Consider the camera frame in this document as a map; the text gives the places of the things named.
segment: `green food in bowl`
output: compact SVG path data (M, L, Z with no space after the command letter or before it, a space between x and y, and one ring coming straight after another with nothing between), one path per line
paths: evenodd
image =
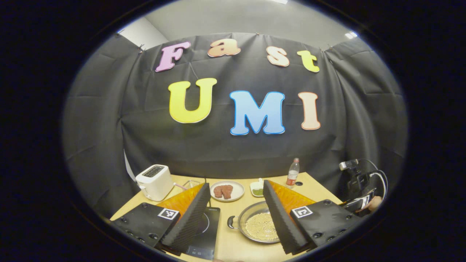
M256 196L262 196L264 195L264 189L253 189L253 194Z

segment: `white toaster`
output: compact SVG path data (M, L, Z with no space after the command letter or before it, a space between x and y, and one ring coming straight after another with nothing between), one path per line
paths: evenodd
M162 201L173 188L170 170L166 165L151 165L136 176L136 182L146 198Z

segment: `silver pot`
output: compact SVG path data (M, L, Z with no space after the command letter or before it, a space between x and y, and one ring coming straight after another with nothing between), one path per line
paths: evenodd
M272 240L261 240L261 239L258 239L258 238L255 238L253 236L251 236L247 231L246 231L246 221L254 216L254 215L257 215L257 214L261 214L261 213L267 213L269 214L270 211L268 209L268 206L266 204L265 201L263 202L259 202L259 203L255 203L253 205L250 205L248 206L245 210L243 210L243 212L241 212L240 216L231 216L228 218L228 221L227 221L227 225L228 227L230 228L233 228L233 229L239 229L241 231L241 233L243 233L243 235L251 240L254 240L254 241L257 241L257 242L261 242L261 243L278 243L280 242L280 239L279 238L276 238L276 239L272 239ZM237 217L238 218L238 225L239 225L239 228L235 228L233 227L233 219Z

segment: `wire basket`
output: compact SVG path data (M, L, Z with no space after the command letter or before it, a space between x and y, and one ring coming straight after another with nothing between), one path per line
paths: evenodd
M187 189L190 189L190 188L200 185L200 183L201 182L198 182L198 181L188 180L183 186L186 187Z

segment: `plate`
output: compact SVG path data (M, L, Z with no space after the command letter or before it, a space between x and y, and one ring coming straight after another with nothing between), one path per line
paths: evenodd
M232 195L231 195L231 198L230 199L223 199L223 196L221 198L216 198L215 197L215 194L213 193L213 189L216 187L216 186L224 186L224 185L232 185L233 186L233 191L232 191ZM213 184L211 187L210 187L210 195L218 200L218 201L223 201L223 202L231 202L231 201L235 201L237 200L238 198L240 198L241 196L244 195L244 187L242 184L238 183L238 182L234 182L234 181L220 181L220 182L217 182L215 184Z
M249 188L251 189L251 193L253 194L253 196L255 197L264 197L264 195L256 195L254 194L253 190L254 189L264 189L264 181L262 181L262 178L259 178L259 181L257 182L252 182L250 185L249 185Z

